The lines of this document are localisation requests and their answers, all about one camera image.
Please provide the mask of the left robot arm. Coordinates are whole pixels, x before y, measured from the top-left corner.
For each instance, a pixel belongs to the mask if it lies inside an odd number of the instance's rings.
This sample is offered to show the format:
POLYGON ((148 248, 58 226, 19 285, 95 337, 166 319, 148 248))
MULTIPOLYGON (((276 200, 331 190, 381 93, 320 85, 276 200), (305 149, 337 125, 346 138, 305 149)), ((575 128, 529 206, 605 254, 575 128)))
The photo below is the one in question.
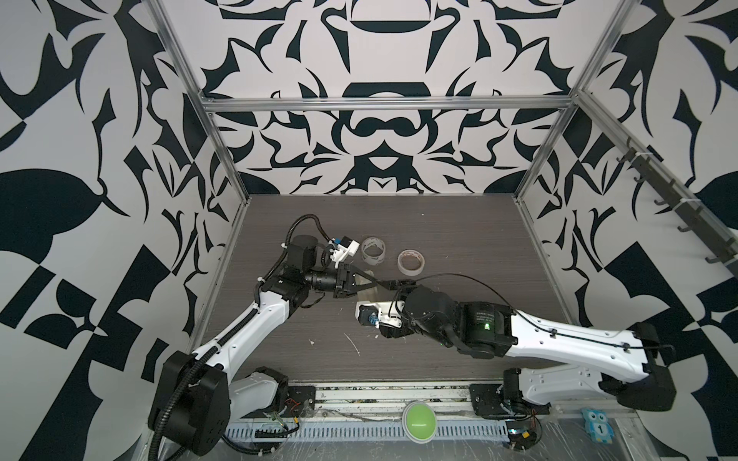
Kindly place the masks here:
POLYGON ((157 460, 166 440, 179 445, 176 456, 209 453, 228 425, 240 416, 273 407, 288 387, 286 378, 259 369, 244 380, 236 372, 279 326, 304 307, 311 292, 349 298, 397 280, 377 280, 348 262, 359 242, 329 239, 324 247, 312 235, 289 235, 268 273, 259 279, 254 301, 232 324, 192 353, 173 353, 161 374, 148 417, 153 435, 148 459, 157 460))

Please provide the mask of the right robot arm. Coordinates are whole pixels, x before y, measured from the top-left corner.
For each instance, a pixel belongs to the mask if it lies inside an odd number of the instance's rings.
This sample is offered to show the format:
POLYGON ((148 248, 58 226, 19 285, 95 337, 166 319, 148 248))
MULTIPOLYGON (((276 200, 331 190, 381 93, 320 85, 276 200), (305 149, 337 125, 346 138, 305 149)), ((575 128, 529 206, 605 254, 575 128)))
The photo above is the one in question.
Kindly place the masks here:
POLYGON ((625 330, 577 327, 509 305, 457 302, 418 284, 400 287, 389 302, 358 303, 356 317, 386 338, 419 334, 475 359, 552 361, 541 372, 511 372, 517 380, 511 396, 531 405, 592 394, 634 410, 665 412, 676 401, 674 380, 659 357, 667 346, 648 323, 625 330))

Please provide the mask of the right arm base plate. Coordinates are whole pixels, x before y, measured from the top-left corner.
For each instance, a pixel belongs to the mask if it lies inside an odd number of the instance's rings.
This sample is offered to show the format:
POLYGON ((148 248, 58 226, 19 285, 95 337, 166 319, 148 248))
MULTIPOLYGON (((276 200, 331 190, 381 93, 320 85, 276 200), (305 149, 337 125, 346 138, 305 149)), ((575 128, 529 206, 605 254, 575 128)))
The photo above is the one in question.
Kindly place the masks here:
POLYGON ((518 384, 471 384, 470 401, 480 418, 524 421, 537 415, 549 415, 551 405, 536 405, 523 399, 518 384))

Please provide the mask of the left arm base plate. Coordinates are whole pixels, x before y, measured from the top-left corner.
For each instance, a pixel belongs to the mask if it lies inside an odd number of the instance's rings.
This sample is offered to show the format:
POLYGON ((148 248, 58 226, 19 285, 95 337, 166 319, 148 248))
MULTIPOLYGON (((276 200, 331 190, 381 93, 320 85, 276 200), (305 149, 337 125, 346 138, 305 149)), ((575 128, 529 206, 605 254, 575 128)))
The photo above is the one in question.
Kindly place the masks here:
POLYGON ((250 413, 252 417, 302 417, 311 414, 316 402, 316 387, 312 385, 289 385, 280 387, 271 403, 265 408, 250 413))

